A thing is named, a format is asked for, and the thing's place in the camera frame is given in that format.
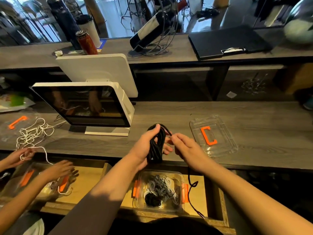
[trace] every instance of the red bottle cap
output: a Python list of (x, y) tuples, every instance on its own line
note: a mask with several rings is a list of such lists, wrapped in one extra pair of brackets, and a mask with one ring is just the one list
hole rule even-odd
[(186, 0), (181, 0), (179, 3), (177, 3), (178, 12), (181, 11), (186, 6), (187, 6)]

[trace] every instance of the metal wine bottle holder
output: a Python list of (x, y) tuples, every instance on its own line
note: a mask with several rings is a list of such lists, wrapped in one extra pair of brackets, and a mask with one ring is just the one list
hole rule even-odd
[[(172, 8), (173, 5), (175, 5), (176, 8), (178, 8), (177, 0), (174, 0), (174, 3), (172, 1), (173, 0), (170, 0), (170, 2), (171, 2), (170, 8)], [(166, 12), (166, 10), (163, 7), (161, 0), (159, 0), (159, 3), (161, 5), (162, 11)], [(176, 31), (177, 31), (177, 27), (178, 27), (178, 9), (177, 9), (176, 15), (174, 17), (173, 24), (168, 29), (165, 29), (165, 15), (163, 15), (163, 32), (162, 32), (162, 35), (160, 35), (160, 39), (158, 41), (156, 41), (154, 43), (150, 43), (146, 47), (142, 47), (140, 45), (137, 45), (134, 49), (136, 49), (137, 47), (141, 47), (143, 50), (140, 51), (140, 54), (145, 55), (145, 56), (155, 56), (155, 55), (167, 53), (168, 51), (166, 51), (166, 49), (171, 44), (171, 42), (173, 41), (175, 34), (176, 34)]]

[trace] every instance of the black cup lid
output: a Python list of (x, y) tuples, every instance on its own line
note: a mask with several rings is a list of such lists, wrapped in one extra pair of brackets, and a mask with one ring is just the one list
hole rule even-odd
[(81, 15), (76, 16), (75, 18), (76, 24), (78, 25), (86, 24), (92, 20), (93, 20), (92, 16), (88, 14), (81, 14)]

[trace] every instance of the black screen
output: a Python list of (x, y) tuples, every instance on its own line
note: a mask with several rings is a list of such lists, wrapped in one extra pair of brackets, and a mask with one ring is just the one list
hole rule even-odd
[(110, 86), (38, 86), (33, 90), (71, 125), (130, 127)]

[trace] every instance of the wine bottle label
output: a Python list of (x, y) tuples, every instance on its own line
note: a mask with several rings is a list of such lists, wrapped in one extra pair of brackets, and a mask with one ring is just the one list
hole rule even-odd
[(156, 16), (152, 17), (139, 31), (138, 37), (139, 39), (143, 39), (146, 37), (151, 31), (153, 31), (156, 27), (159, 26)]

